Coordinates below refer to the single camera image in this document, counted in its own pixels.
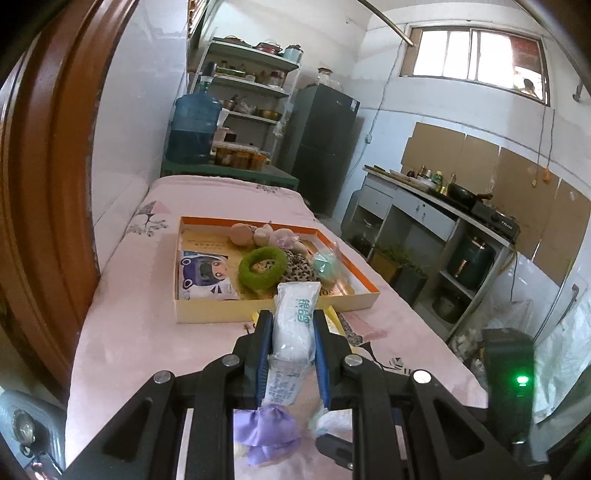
window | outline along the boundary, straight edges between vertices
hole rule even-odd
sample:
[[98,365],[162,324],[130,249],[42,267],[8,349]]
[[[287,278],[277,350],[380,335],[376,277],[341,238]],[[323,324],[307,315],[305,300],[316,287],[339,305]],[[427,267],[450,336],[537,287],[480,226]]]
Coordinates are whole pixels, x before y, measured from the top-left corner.
[[483,83],[550,104],[539,40],[497,30],[413,28],[401,76]]

refrigerator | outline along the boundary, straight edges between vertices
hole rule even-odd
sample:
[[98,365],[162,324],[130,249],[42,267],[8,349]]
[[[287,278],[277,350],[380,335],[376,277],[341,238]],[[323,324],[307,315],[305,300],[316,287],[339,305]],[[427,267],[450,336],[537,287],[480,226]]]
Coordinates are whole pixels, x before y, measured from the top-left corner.
[[326,85],[310,85],[295,96],[277,157],[277,167],[300,181],[310,210],[331,216],[343,186],[359,102]]

cabinet drawer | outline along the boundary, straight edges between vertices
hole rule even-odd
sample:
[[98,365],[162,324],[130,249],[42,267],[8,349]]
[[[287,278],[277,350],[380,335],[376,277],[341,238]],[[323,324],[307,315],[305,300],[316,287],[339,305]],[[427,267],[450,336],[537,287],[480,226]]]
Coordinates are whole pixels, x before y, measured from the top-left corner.
[[359,206],[370,211],[377,217],[384,220],[388,214],[388,209],[392,205],[392,199],[385,193],[379,192],[367,185],[361,190]]
[[394,192],[392,203],[442,240],[447,241],[452,234],[455,220],[432,207],[422,198],[405,192],[403,189],[397,189]]

blue gripper pad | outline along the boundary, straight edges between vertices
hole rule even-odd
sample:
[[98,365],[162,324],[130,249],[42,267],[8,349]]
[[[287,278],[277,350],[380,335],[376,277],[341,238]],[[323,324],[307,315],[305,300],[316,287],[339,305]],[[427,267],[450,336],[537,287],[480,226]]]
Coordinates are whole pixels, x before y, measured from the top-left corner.
[[316,377],[318,391],[325,408],[330,404],[329,369],[326,362],[324,340],[329,341],[330,332],[322,310],[314,311],[314,341],[316,342]]
[[273,315],[268,310],[261,310],[256,323],[256,330],[262,328],[261,346],[259,350],[256,368],[256,404],[261,406],[267,390],[267,377],[269,375],[269,355],[271,354],[273,341]]

pink bedsheet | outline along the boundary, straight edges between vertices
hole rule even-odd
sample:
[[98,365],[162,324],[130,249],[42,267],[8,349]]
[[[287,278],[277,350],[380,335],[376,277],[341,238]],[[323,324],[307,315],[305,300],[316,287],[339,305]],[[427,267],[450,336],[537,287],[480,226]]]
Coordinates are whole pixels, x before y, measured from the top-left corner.
[[[109,260],[86,317],[76,351],[66,423],[69,465],[105,423],[153,373],[175,375],[201,370],[232,351],[245,333],[243,323],[178,325],[174,318],[171,265],[180,216],[207,216],[313,226],[339,243],[342,251],[380,289],[373,308],[358,312],[387,333],[372,342],[387,364],[401,357],[405,367],[432,372],[458,400],[485,407],[486,393],[445,343],[400,299],[354,250],[337,239],[291,190],[232,179],[176,176],[157,180]],[[307,436],[307,421],[319,405],[311,375],[290,408],[303,429],[300,450],[276,465],[236,463],[237,479],[350,478],[350,472],[317,453]]]

